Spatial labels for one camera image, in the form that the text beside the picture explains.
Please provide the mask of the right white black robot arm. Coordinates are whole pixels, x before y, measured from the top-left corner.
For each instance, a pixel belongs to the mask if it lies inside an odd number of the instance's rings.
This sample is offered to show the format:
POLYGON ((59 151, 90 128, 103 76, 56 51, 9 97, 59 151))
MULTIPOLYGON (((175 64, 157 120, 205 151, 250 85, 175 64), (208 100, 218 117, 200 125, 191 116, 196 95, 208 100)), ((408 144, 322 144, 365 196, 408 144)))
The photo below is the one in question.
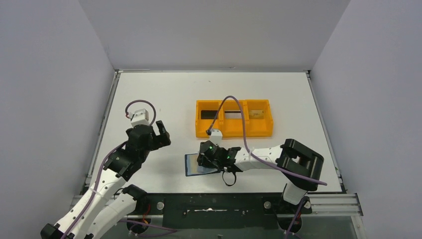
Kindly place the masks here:
POLYGON ((247 146, 224 148, 208 140, 200 144, 198 166, 236 174, 255 169, 277 170, 289 180, 280 198, 280 206, 291 213, 307 192, 319 185, 324 157, 304 144, 288 138, 281 145, 250 149, 247 146))

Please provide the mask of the gold credit card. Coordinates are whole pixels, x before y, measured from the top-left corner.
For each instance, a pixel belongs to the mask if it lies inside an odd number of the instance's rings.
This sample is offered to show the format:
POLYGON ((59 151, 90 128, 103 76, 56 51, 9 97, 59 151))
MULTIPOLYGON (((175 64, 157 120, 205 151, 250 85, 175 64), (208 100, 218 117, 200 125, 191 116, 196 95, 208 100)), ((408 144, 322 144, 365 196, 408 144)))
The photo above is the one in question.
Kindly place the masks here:
POLYGON ((265 118, 265 112, 263 110, 250 110, 248 114, 249 114, 250 119, 264 119, 265 118))

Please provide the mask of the orange three-compartment tray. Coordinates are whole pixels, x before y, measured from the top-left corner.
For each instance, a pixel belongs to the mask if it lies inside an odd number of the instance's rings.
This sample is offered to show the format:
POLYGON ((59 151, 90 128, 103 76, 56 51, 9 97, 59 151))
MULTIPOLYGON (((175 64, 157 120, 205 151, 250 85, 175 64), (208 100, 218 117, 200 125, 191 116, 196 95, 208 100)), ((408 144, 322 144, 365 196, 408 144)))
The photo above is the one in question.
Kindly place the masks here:
POLYGON ((195 131, 197 138, 207 138, 206 131, 211 124, 212 128, 219 129, 225 138, 241 138, 242 118, 244 114, 247 137, 271 137, 273 135, 273 118, 268 100, 240 100, 238 106, 234 100, 228 99, 224 103, 218 100, 197 100, 195 131), (202 110, 217 110, 214 119, 200 119, 202 110), (263 110, 264 119, 250 119, 250 110, 263 110))

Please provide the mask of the black VIP credit card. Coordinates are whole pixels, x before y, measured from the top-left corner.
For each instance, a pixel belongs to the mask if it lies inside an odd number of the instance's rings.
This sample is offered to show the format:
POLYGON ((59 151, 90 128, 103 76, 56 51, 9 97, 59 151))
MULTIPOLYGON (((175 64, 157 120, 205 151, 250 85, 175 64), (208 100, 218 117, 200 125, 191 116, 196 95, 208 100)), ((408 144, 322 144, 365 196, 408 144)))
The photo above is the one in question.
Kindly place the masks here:
POLYGON ((201 120, 213 120, 218 115, 217 110, 202 110, 200 114, 201 120))

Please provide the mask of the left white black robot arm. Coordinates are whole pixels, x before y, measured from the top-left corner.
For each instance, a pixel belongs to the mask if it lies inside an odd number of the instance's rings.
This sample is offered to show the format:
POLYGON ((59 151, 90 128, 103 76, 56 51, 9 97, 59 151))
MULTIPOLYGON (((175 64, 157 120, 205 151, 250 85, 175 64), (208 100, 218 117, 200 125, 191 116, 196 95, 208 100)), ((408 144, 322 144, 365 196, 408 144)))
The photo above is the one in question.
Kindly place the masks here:
POLYGON ((126 130, 127 141, 104 158, 94 184, 73 208, 54 224, 46 224, 40 232, 43 239, 84 239, 109 198, 122 187, 142 164, 150 152, 171 144, 170 135, 162 121, 153 126, 139 124, 126 130))

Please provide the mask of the blue leather card holder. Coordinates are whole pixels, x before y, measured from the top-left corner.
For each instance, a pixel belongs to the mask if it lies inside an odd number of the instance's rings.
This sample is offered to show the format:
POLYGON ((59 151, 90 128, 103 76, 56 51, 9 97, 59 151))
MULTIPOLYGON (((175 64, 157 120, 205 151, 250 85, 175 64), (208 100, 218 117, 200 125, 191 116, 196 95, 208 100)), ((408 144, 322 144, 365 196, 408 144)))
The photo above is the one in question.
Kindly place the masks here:
POLYGON ((199 166, 197 163, 198 154, 186 154, 185 155, 185 176, 200 176, 207 174, 215 174, 219 171, 214 168, 205 168, 199 166))

